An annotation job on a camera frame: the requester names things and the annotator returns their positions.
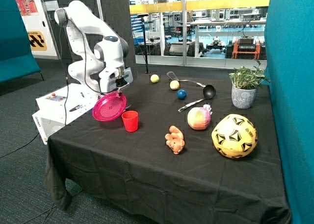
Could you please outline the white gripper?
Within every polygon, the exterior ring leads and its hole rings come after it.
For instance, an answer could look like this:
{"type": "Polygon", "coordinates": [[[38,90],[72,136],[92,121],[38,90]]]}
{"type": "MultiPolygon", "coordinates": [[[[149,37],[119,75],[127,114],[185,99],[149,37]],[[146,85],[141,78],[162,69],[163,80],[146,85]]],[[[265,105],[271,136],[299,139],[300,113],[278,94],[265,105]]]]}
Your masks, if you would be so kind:
{"type": "Polygon", "coordinates": [[[109,93],[117,90],[118,96],[122,95],[122,89],[133,82],[133,76],[130,67],[104,68],[99,73],[100,91],[109,93]]]}

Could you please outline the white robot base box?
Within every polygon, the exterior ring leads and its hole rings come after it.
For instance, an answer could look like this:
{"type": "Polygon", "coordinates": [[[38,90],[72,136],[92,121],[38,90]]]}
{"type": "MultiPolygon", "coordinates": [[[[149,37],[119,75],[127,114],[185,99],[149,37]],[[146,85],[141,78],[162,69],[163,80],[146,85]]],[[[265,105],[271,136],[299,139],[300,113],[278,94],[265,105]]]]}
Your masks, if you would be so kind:
{"type": "Polygon", "coordinates": [[[36,99],[39,110],[32,117],[43,143],[48,138],[94,107],[101,95],[81,84],[71,83],[36,99]],[[76,111],[73,107],[81,105],[76,111]]]}

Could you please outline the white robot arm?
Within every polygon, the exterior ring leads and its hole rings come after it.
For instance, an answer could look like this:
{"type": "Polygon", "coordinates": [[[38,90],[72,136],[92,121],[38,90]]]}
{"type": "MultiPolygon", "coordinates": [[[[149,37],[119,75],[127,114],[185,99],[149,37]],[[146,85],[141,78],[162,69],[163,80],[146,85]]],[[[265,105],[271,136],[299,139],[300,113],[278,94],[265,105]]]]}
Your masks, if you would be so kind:
{"type": "Polygon", "coordinates": [[[125,65],[128,43],[83,2],[74,0],[55,10],[54,18],[65,28],[72,53],[81,58],[69,65],[68,73],[86,90],[105,94],[133,82],[125,65]]]}

